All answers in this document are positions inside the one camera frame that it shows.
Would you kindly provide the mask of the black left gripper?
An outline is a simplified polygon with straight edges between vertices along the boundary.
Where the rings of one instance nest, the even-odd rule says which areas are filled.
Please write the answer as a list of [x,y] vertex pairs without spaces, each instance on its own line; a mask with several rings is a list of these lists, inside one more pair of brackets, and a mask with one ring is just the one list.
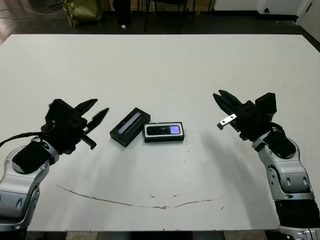
[[[43,139],[46,140],[58,154],[70,155],[76,145],[83,141],[91,150],[97,143],[85,135],[84,128],[87,120],[81,116],[88,112],[98,100],[96,98],[78,104],[74,110],[65,107],[50,107],[45,116],[45,124],[41,127]],[[86,126],[86,131],[91,132],[105,118],[109,108],[98,112]]]

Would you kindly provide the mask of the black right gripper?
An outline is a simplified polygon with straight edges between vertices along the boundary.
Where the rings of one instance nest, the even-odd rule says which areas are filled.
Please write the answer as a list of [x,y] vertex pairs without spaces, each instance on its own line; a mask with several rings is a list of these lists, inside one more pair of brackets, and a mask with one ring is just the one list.
[[270,131],[273,113],[263,110],[250,100],[242,103],[226,90],[218,92],[220,95],[213,93],[213,98],[219,108],[227,114],[227,117],[217,124],[220,130],[230,125],[242,140],[251,142]]

